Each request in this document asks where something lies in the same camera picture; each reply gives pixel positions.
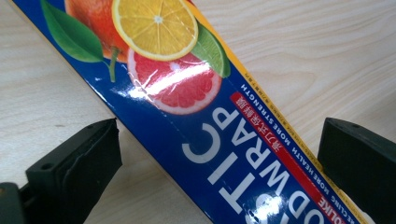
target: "wood grain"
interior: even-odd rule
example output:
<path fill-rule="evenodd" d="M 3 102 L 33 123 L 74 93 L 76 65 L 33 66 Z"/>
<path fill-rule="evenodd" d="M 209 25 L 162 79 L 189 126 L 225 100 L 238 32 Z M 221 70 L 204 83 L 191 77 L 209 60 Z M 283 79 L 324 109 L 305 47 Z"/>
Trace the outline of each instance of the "wood grain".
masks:
<path fill-rule="evenodd" d="M 396 2 L 195 1 L 316 155 L 326 117 L 396 142 Z M 0 182 L 114 115 L 33 25 L 0 1 Z M 120 126 L 124 165 L 87 223 L 209 223 Z"/>

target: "grapefruit slice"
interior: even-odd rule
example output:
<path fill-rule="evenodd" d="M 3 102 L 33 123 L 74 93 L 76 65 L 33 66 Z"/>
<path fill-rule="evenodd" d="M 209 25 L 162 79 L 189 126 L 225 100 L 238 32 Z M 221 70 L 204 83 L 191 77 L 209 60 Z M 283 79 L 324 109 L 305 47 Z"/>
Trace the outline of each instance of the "grapefruit slice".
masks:
<path fill-rule="evenodd" d="M 191 53 L 171 62 L 148 59 L 129 50 L 132 82 L 162 111 L 186 115 L 207 107 L 219 92 L 221 77 Z"/>

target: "orange slice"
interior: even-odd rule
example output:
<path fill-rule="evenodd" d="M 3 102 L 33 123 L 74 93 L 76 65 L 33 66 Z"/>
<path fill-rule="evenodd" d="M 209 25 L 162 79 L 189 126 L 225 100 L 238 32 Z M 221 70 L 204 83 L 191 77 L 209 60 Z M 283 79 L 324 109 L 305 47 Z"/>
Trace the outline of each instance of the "orange slice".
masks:
<path fill-rule="evenodd" d="M 198 39 L 197 21 L 183 0 L 114 0 L 112 15 L 122 39 L 152 60 L 181 58 Z"/>

